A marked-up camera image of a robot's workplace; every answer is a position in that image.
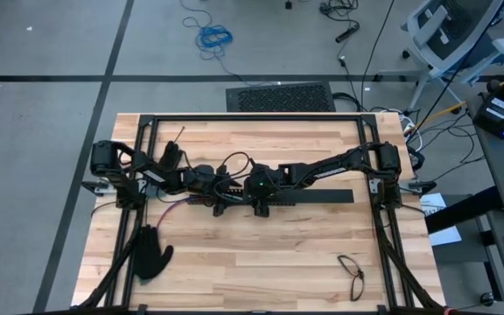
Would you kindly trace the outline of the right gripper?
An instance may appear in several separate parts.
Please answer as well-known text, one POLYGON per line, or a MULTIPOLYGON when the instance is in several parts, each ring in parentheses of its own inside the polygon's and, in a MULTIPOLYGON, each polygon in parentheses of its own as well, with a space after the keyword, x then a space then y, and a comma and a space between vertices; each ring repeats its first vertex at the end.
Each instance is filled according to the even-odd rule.
POLYGON ((268 218, 270 216, 270 206, 265 200, 282 190, 280 187, 281 172, 271 169, 266 164, 257 164, 252 157, 248 161, 252 170, 244 180, 244 200, 250 204, 255 203, 255 216, 268 218))

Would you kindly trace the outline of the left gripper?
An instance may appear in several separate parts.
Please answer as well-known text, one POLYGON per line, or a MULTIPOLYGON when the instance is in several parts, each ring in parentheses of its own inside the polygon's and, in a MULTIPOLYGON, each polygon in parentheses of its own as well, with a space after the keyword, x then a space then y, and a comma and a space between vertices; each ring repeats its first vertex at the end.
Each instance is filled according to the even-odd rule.
POLYGON ((183 175, 183 185, 189 193, 205 199, 208 204, 214 204, 213 216, 220 217, 224 214, 226 205, 214 192, 214 185, 225 178, 227 178, 227 187, 242 187, 236 176, 228 174, 225 165, 214 170, 208 164, 200 164, 186 170, 183 175))

